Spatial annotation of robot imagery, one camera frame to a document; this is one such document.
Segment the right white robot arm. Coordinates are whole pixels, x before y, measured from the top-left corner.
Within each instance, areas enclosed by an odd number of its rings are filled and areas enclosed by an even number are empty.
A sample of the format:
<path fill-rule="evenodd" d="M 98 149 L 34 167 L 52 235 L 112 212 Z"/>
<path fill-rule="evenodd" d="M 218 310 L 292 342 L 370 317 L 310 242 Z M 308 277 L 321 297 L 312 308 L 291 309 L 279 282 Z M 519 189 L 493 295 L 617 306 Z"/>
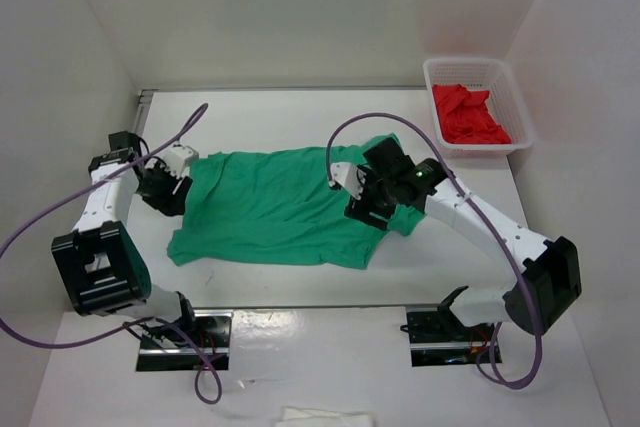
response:
<path fill-rule="evenodd" d="M 471 192 L 434 158 L 414 163 L 387 138 L 364 154 L 364 163 L 337 162 L 329 184 L 350 199 L 346 217 L 385 231 L 401 206 L 449 226 L 513 275 L 513 285 L 461 286 L 438 306 L 438 328 L 451 340 L 479 324 L 512 322 L 544 335 L 582 293 L 575 244 L 529 230 Z"/>

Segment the green tank top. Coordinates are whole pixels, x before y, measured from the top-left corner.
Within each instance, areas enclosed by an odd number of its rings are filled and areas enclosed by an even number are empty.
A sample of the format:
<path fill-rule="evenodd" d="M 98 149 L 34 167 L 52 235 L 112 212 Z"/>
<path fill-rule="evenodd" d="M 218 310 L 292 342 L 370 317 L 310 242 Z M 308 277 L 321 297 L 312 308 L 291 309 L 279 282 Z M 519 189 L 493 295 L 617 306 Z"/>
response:
<path fill-rule="evenodd" d="M 377 143 L 272 153 L 215 153 L 190 168 L 182 225 L 167 247 L 177 266 L 212 258 L 364 270 L 386 231 L 345 216 L 350 196 L 330 189 L 327 159 L 361 164 Z"/>

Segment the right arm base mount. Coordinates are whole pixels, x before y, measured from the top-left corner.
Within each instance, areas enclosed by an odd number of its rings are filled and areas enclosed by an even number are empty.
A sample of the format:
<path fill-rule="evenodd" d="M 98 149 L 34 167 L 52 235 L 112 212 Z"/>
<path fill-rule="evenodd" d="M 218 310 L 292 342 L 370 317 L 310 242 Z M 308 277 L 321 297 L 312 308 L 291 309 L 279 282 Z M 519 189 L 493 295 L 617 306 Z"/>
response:
<path fill-rule="evenodd" d="M 494 324 L 464 327 L 449 321 L 435 306 L 410 306 L 399 327 L 409 342 L 413 367 L 474 365 L 489 362 L 486 350 Z"/>

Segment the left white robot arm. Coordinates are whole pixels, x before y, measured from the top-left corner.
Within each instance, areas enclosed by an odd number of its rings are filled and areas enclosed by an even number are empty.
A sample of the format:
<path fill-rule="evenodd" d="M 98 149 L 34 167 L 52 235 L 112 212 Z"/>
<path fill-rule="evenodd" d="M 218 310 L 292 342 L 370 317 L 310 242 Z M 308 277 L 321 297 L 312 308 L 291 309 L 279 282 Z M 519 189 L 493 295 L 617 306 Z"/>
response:
<path fill-rule="evenodd" d="M 109 146 L 89 164 L 93 190 L 79 221 L 51 244 L 65 290 L 81 316 L 149 318 L 151 336 L 187 346 L 199 332 L 191 303 L 153 284 L 126 224 L 135 196 L 166 217 L 183 215 L 192 185 L 186 172 L 199 154 L 175 142 L 144 159 L 145 141 L 128 131 L 110 135 Z"/>

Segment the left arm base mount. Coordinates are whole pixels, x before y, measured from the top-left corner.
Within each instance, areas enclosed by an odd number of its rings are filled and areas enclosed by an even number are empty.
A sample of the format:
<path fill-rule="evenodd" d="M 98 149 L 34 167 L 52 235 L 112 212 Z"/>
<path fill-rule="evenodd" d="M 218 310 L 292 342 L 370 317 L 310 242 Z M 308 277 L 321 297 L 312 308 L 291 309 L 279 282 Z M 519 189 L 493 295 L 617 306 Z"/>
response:
<path fill-rule="evenodd" d="M 137 372 L 196 372 L 206 355 L 219 371 L 229 368 L 233 313 L 229 310 L 196 309 L 195 323 L 187 332 L 191 345 L 168 327 L 147 328 L 125 325 L 138 339 Z"/>

